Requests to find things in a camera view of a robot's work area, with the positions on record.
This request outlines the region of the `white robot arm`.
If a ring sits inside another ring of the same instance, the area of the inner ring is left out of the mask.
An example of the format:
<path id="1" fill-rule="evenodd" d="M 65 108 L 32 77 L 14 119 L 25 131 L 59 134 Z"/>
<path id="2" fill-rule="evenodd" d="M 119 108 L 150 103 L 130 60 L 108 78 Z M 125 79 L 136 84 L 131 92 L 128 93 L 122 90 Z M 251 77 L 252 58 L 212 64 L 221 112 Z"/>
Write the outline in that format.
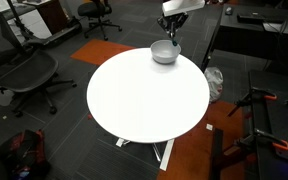
<path id="1" fill-rule="evenodd" d="M 170 37 L 174 37 L 188 18 L 188 12 L 204 5 L 205 0 L 163 0 L 162 15 L 157 22 Z"/>

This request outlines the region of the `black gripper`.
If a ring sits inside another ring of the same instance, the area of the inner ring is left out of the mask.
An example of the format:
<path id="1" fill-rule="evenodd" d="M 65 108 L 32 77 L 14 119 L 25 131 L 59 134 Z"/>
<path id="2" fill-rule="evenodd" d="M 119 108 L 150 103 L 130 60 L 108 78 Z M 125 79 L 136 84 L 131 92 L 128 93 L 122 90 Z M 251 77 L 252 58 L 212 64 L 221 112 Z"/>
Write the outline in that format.
<path id="1" fill-rule="evenodd" d="M 170 16 L 162 15 L 157 19 L 157 23 L 168 34 L 175 34 L 183 26 L 188 18 L 187 13 L 179 13 Z"/>

